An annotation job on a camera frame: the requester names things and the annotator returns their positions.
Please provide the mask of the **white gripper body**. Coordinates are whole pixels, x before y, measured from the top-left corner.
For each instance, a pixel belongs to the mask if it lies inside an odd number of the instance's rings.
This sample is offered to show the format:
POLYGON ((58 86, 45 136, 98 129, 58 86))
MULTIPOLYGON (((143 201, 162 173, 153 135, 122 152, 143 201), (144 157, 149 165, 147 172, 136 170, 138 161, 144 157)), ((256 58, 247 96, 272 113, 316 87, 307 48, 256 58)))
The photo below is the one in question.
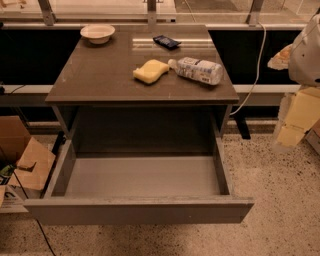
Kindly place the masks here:
POLYGON ((267 63, 267 67, 275 70, 287 69, 292 45, 289 44, 276 53, 267 63))

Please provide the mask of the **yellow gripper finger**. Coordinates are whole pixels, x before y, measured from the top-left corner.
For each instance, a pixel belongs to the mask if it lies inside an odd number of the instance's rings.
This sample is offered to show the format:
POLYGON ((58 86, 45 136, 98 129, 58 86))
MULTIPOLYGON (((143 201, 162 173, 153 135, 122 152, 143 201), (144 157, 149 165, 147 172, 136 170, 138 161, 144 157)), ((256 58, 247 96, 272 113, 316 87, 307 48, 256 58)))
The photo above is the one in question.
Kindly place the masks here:
POLYGON ((308 131, 320 119, 320 89, 309 87, 298 91, 293 97, 285 124, 308 131))
POLYGON ((305 133, 295 127, 280 126, 276 129, 275 142, 282 147, 292 148, 299 144, 305 133))

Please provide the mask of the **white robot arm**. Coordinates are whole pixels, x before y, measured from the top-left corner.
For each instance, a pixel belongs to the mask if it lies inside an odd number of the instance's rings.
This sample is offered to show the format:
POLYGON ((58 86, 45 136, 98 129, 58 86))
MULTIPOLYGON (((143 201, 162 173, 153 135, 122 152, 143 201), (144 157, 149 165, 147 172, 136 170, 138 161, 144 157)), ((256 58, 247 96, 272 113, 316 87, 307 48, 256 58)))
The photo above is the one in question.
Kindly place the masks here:
POLYGON ((320 119, 320 14, 315 14, 294 42, 268 62, 272 69, 287 69, 289 78, 301 85, 281 100, 274 130, 274 148, 293 149, 320 119))

